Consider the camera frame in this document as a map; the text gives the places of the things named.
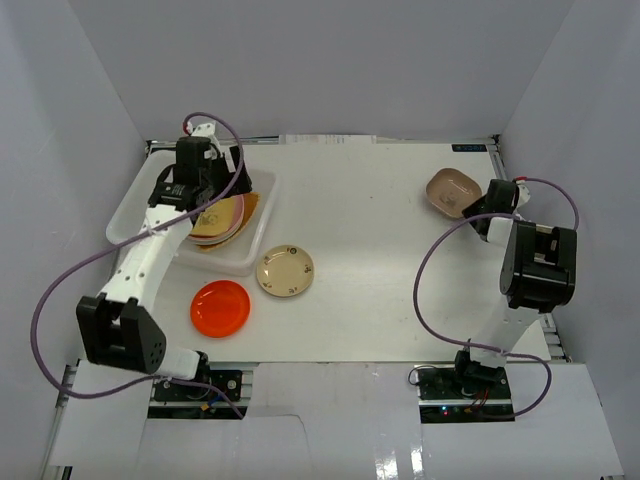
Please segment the woven fan-shaped basket plate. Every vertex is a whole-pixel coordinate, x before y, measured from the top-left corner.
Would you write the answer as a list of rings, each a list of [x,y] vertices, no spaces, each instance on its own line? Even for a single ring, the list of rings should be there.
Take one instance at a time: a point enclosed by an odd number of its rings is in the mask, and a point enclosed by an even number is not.
[[[240,233],[247,227],[250,220],[252,219],[259,203],[260,203],[260,194],[259,193],[249,193],[243,196],[244,198],[244,210],[243,210],[243,218],[242,221],[237,225],[235,230],[224,237],[221,240],[216,240],[214,243],[204,243],[198,244],[197,247],[202,251],[211,251],[216,248],[221,248],[222,246],[232,242],[236,237],[240,235]]]

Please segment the pink round plate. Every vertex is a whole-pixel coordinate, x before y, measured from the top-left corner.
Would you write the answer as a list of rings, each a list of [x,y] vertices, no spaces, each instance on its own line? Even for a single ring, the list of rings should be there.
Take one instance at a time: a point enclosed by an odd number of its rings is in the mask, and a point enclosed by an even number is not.
[[[226,237],[227,235],[229,235],[235,230],[235,228],[242,221],[242,218],[243,218],[244,198],[242,195],[234,196],[231,198],[234,198],[237,201],[237,203],[236,203],[236,212],[234,216],[234,224],[230,227],[230,229],[223,234],[213,236],[213,237],[196,237],[196,236],[193,236],[190,232],[188,239],[191,242],[195,243],[196,245],[204,244],[204,243],[214,243],[216,240],[223,239],[224,237]]]

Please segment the brown square dish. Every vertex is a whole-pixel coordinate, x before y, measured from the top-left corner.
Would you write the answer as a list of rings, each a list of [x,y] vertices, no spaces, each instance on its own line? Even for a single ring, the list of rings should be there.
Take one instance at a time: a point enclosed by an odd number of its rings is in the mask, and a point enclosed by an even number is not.
[[[463,210],[482,197],[482,189],[463,172],[443,168],[429,180],[425,194],[436,210],[449,218],[460,219]]]

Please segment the yellow square panda dish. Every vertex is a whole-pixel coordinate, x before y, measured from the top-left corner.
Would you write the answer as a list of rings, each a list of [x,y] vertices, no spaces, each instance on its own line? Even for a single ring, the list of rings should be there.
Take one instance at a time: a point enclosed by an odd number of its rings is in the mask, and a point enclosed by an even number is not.
[[[226,198],[202,212],[191,234],[196,237],[213,237],[225,233],[234,224],[237,201]]]

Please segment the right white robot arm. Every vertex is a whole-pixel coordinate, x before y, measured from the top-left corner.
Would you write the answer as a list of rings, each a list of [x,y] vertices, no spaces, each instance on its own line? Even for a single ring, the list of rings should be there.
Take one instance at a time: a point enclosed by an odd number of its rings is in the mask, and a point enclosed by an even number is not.
[[[530,198],[528,181],[548,185],[566,198],[574,213],[571,228],[517,216],[517,209]],[[507,355],[528,328],[573,297],[580,216],[562,187],[533,177],[492,180],[487,193],[462,214],[483,241],[505,248],[499,275],[502,300],[470,344],[457,352],[451,374],[453,390],[472,399],[501,381]]]

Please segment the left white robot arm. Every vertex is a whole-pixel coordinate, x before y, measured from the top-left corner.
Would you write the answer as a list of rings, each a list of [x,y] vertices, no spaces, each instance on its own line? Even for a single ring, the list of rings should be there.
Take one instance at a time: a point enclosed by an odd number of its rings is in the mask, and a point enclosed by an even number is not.
[[[199,215],[216,202],[252,189],[244,149],[223,153],[207,137],[178,140],[175,161],[158,175],[139,235],[117,271],[76,307],[86,357],[97,365],[177,379],[188,398],[211,387],[201,353],[170,347],[152,316],[162,280]]]

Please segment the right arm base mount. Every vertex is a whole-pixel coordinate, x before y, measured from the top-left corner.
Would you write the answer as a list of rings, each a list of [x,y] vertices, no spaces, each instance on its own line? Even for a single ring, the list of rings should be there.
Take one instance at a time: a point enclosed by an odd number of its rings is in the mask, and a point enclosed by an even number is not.
[[[493,387],[463,387],[450,366],[417,365],[407,381],[416,389],[423,425],[512,422],[514,407],[508,381]]]

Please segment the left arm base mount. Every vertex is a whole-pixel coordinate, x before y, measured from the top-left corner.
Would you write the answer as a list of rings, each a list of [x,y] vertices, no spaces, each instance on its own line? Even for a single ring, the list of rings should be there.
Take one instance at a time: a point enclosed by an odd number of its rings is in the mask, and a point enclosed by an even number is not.
[[[154,384],[148,417],[154,419],[240,420],[248,397],[243,392],[244,372],[213,369],[194,379],[200,387],[161,380]]]

